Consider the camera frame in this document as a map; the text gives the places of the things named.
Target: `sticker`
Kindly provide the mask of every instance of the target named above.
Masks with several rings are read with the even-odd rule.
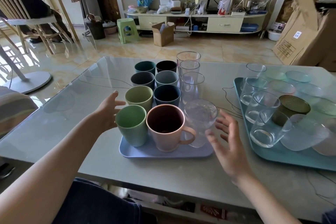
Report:
[[[301,31],[296,31],[295,35],[293,36],[295,39],[298,39],[299,36],[302,34]]]

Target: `navy blue cup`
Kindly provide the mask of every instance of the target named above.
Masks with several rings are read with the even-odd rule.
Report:
[[[177,70],[177,63],[171,60],[164,60],[160,61],[159,63],[156,64],[156,70],[158,73],[161,71],[173,71],[176,73]]]
[[[131,77],[131,82],[133,86],[147,86],[152,90],[155,88],[155,76],[151,72],[139,72],[133,74]]]
[[[170,104],[178,107],[181,91],[174,85],[161,85],[154,90],[153,95],[157,105]]]
[[[134,66],[135,72],[151,72],[155,75],[156,64],[152,61],[141,61]]]

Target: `tiled floor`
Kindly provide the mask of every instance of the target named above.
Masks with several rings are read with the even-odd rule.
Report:
[[[178,52],[196,51],[202,55],[201,61],[282,64],[271,50],[275,42],[260,40],[255,35],[193,34],[191,37],[176,38],[174,42],[159,47],[153,44],[152,38],[121,44],[117,34],[94,41],[91,37],[82,37],[83,32],[82,29],[77,30],[80,36],[77,44],[54,44],[57,51],[55,55],[49,54],[43,43],[27,44],[30,53],[19,54],[6,39],[0,39],[4,50],[13,57],[23,73],[48,71],[52,74],[53,81],[32,94],[39,106],[103,56],[175,60]],[[16,35],[10,38],[21,47]],[[0,85],[10,78],[11,68],[0,58]]]

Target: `mug handle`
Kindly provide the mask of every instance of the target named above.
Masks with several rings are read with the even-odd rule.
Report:
[[[196,131],[195,131],[194,129],[189,128],[189,127],[187,127],[187,126],[184,126],[184,127],[182,128],[182,130],[185,131],[185,132],[189,132],[189,133],[191,133],[191,134],[192,134],[192,138],[189,139],[189,140],[187,140],[187,141],[181,141],[181,140],[180,140],[180,141],[178,142],[179,144],[191,144],[193,141],[195,141]]]

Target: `plastic stool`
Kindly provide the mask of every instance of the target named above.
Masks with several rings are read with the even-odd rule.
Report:
[[[119,31],[119,39],[122,44],[133,41],[140,41],[137,27],[132,18],[118,19],[117,26]]]

